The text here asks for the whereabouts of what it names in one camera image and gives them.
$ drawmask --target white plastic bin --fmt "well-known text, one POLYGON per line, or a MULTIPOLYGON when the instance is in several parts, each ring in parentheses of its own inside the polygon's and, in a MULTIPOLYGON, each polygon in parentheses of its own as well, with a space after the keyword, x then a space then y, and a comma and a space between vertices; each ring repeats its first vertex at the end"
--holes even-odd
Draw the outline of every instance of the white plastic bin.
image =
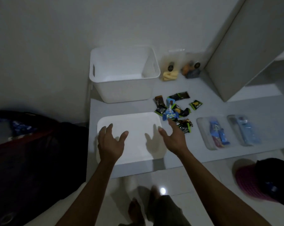
POLYGON ((106 103, 149 99, 159 75, 154 50, 148 46, 91 51, 90 79, 106 103))

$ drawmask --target person's right hand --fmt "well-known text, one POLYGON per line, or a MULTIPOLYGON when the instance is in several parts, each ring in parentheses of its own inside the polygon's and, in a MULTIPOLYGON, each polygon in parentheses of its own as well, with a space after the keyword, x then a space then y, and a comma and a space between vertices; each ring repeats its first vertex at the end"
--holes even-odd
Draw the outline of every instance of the person's right hand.
POLYGON ((177 156, 180 156, 182 153, 189 152, 185 134, 174 121, 168 119, 168 123, 172 127, 171 136, 168 136, 163 128, 160 127, 158 129, 168 150, 177 156))

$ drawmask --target finger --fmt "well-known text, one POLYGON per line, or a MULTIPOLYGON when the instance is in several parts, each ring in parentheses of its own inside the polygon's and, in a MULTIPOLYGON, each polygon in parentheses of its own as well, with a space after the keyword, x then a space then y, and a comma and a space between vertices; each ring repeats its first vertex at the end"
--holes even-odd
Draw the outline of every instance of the finger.
POLYGON ((103 143, 103 138, 106 132, 106 126, 103 126, 100 131, 99 131, 99 135, 98 135, 98 143, 102 144, 103 143))
POLYGON ((122 133, 120 138, 119 138, 119 143, 124 143, 124 141, 126 140, 127 136, 128 136, 128 131, 125 131, 124 133, 122 133))
POLYGON ((175 129, 178 129, 179 127, 177 126, 177 124, 171 120, 171 119, 168 119, 168 124, 171 126, 172 130, 174 131, 175 129))
POLYGON ((109 134, 110 136, 113 136, 112 129, 113 129, 113 123, 111 123, 106 129, 106 133, 109 134))
POLYGON ((159 127, 158 130, 163 138, 168 137, 167 132, 163 128, 159 127))

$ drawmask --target tiled floor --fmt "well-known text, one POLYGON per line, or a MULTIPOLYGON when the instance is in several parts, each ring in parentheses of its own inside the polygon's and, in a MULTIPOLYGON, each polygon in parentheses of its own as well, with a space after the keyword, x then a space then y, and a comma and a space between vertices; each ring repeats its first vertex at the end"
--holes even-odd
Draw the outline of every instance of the tiled floor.
MULTIPOLYGON (((257 160, 279 158, 284 160, 280 150, 204 163, 204 166, 226 187, 260 213, 272 225, 284 225, 284 206, 246 196, 236 185, 232 170, 257 160)), ((148 190, 153 184, 165 188, 166 194, 182 209, 191 225, 213 225, 183 167, 133 175, 109 181, 106 195, 96 225, 130 223, 127 208, 136 197, 142 206, 146 205, 148 190)))

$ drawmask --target light blue package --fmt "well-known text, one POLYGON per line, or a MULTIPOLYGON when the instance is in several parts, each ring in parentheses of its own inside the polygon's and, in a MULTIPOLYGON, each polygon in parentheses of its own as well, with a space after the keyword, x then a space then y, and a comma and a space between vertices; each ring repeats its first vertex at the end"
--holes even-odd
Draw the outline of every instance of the light blue package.
POLYGON ((235 115, 236 121, 241 131, 243 141, 248 145, 261 144, 261 139, 255 132, 252 123, 243 115, 235 115))

